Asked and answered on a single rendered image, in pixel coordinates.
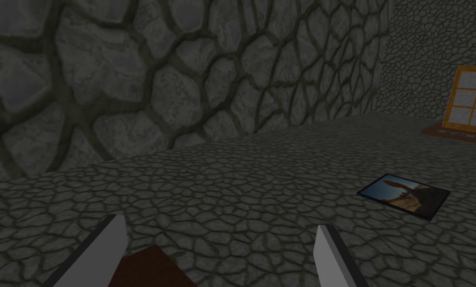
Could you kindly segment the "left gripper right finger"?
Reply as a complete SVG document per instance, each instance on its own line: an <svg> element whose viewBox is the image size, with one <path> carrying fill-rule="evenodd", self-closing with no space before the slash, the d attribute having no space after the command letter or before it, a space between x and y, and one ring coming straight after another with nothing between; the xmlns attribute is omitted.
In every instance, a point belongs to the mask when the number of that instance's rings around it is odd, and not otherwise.
<svg viewBox="0 0 476 287"><path fill-rule="evenodd" d="M313 257L321 287L369 287L333 225L317 227Z"/></svg>

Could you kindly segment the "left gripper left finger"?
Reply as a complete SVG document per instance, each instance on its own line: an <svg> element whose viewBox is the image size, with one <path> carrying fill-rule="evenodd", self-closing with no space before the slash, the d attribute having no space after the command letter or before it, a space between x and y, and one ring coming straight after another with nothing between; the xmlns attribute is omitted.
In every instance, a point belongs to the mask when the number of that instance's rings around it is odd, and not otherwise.
<svg viewBox="0 0 476 287"><path fill-rule="evenodd" d="M42 287L108 287L127 243L124 215L107 216Z"/></svg>

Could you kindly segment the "black framed picture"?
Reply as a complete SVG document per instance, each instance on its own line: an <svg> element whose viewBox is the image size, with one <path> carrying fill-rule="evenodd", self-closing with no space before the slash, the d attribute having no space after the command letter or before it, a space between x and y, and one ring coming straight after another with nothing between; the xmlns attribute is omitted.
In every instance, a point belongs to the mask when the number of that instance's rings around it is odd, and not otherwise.
<svg viewBox="0 0 476 287"><path fill-rule="evenodd" d="M450 192L386 173L357 195L430 222Z"/></svg>

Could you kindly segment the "wooden framed window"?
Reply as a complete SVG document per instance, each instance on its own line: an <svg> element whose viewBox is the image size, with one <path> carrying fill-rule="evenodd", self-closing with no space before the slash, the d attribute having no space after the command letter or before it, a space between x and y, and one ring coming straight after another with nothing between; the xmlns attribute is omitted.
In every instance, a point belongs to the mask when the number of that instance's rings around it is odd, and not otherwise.
<svg viewBox="0 0 476 287"><path fill-rule="evenodd" d="M444 118L422 134L476 143L476 65L458 65Z"/></svg>

